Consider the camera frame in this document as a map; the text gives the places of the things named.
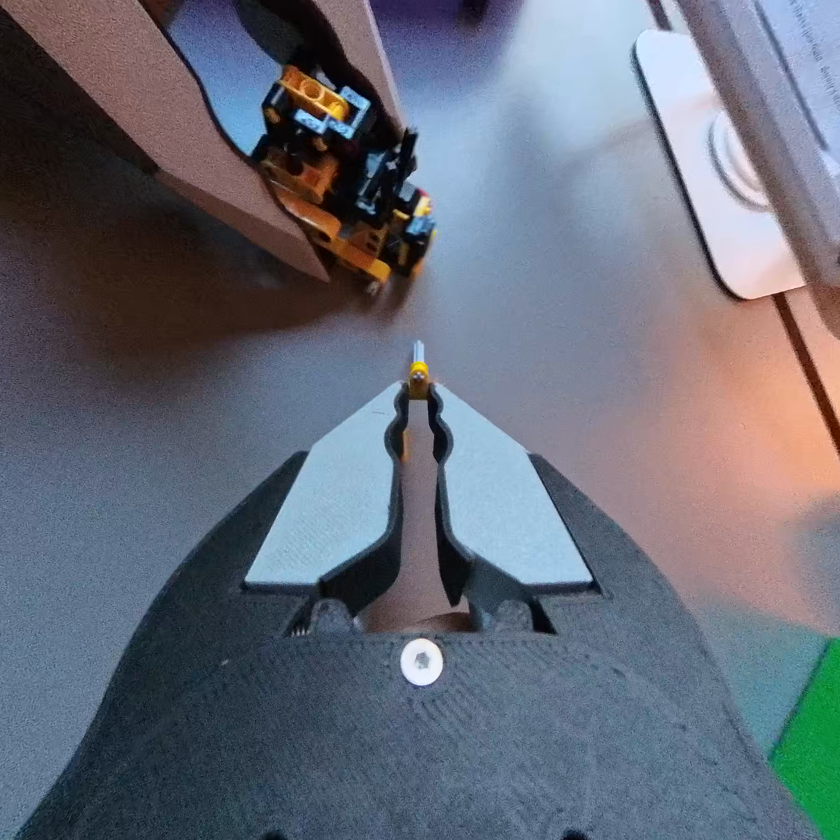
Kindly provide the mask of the tabletop sign with white base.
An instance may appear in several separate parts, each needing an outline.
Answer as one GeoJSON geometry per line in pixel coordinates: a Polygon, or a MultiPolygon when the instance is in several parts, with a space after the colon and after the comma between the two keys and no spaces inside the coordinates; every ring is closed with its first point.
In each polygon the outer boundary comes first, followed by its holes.
{"type": "Polygon", "coordinates": [[[635,69],[720,283],[839,282],[839,2],[649,2],[635,69]]]}

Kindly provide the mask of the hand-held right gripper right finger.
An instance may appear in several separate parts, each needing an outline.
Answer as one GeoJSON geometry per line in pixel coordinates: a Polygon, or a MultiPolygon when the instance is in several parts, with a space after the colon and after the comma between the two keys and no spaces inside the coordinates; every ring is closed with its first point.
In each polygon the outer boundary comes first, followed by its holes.
{"type": "Polygon", "coordinates": [[[427,399],[437,465],[438,567],[447,598],[489,630],[505,602],[550,631],[540,599],[593,595],[599,584],[531,453],[444,385],[427,399]]]}

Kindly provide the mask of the yellow lego connector with axle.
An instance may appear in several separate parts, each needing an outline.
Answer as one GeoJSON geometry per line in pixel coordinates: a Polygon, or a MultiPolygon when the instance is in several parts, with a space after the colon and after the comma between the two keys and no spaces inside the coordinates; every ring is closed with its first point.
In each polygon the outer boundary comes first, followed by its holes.
{"type": "Polygon", "coordinates": [[[405,390],[406,397],[402,405],[402,432],[400,443],[402,445],[401,462],[407,463],[411,457],[411,435],[409,431],[409,420],[411,405],[418,404],[424,411],[427,411],[433,379],[429,372],[426,361],[425,344],[422,340],[416,339],[412,345],[411,360],[406,375],[405,390]]]}

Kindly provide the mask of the green plastic bin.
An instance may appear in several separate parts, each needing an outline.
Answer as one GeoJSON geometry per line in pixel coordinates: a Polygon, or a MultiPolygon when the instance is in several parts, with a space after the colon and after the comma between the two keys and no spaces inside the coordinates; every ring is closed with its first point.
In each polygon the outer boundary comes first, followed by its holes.
{"type": "Polygon", "coordinates": [[[839,838],[839,639],[830,639],[787,718],[770,764],[825,839],[839,838]]]}

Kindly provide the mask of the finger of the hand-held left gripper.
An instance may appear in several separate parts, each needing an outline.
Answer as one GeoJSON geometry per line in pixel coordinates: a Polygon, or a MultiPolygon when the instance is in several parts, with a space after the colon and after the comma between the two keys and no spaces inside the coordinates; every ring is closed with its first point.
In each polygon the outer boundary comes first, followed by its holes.
{"type": "Polygon", "coordinates": [[[277,64],[320,70],[336,89],[350,87],[377,110],[374,131],[395,143],[404,120],[391,65],[366,1],[237,1],[248,35],[277,64]]]}
{"type": "Polygon", "coordinates": [[[160,183],[329,283],[314,247],[226,141],[194,75],[140,2],[8,1],[5,11],[151,159],[160,183]]]}

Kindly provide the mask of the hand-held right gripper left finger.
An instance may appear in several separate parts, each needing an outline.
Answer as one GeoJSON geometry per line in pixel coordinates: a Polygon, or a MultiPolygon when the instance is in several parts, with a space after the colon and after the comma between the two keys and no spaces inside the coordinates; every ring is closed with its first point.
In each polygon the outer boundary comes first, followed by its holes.
{"type": "Polygon", "coordinates": [[[304,455],[245,575],[247,592],[341,602],[356,617],[401,567],[408,388],[394,382],[304,455]]]}

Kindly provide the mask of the yellow black lego vehicle model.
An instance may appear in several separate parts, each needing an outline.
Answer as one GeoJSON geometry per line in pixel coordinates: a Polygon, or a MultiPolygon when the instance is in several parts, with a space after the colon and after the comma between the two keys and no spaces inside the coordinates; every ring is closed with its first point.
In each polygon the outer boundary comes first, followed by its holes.
{"type": "Polygon", "coordinates": [[[370,294],[415,279],[437,232],[430,196],[411,182],[417,132],[397,138],[372,100],[292,64],[260,110],[251,160],[310,243],[367,279],[370,294]]]}

